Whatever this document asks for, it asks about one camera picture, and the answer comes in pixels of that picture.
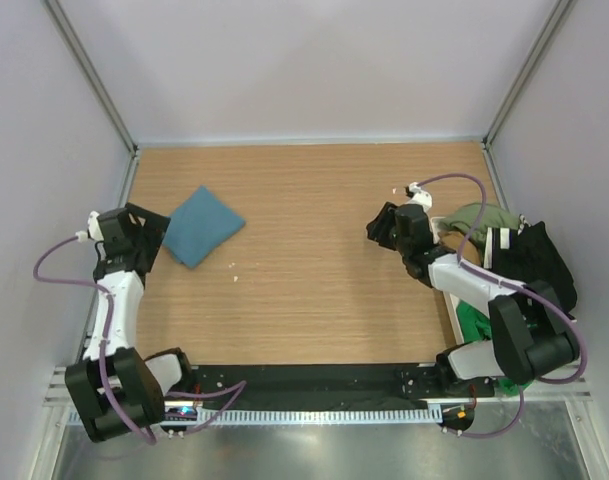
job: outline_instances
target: blue cloth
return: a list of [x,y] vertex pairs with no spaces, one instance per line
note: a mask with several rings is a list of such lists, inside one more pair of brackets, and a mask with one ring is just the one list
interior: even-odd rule
[[175,260],[195,268],[246,221],[201,186],[171,214],[162,244]]

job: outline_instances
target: black cloth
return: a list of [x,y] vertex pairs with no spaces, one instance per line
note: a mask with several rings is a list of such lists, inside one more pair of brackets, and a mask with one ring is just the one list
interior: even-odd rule
[[519,235],[510,235],[510,246],[503,247],[493,246],[493,273],[525,283],[544,280],[555,290],[565,312],[575,307],[573,276],[546,233],[544,222],[525,227]]

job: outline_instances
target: wooden tabletop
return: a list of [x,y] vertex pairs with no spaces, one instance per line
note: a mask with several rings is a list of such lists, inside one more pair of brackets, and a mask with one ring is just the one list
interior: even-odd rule
[[[475,143],[145,150],[130,201],[168,215],[204,185],[247,225],[195,269],[160,250],[138,350],[179,346],[193,364],[434,360],[454,344],[442,295],[365,227],[404,185],[448,172],[495,198]],[[428,190],[433,216],[480,198],[466,180]]]

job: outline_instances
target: green cloth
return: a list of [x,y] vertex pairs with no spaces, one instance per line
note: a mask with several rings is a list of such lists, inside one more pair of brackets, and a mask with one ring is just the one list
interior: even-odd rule
[[[456,312],[465,343],[491,339],[491,321],[486,315],[462,301],[457,306]],[[517,385],[508,378],[500,378],[498,383],[507,395],[518,394]],[[522,387],[526,388],[530,384],[531,382],[522,385]]]
[[[448,231],[459,230],[464,234],[468,233],[475,221],[475,217],[480,213],[481,206],[481,203],[471,203],[461,207],[453,215],[440,220],[440,227]],[[477,248],[484,249],[486,245],[486,231],[489,228],[510,228],[517,230],[519,226],[519,217],[497,205],[486,205],[480,226],[473,232],[471,242]]]

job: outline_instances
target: white wall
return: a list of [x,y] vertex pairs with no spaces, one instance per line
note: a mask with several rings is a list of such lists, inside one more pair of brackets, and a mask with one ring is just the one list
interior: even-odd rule
[[483,136],[554,0],[62,0],[140,142]]
[[[37,0],[0,0],[0,479],[26,478],[37,414],[90,295],[37,284],[38,256],[114,206],[127,153]],[[89,277],[74,245],[45,273]]]
[[494,150],[510,204],[547,222],[575,276],[609,432],[609,0],[577,2]]

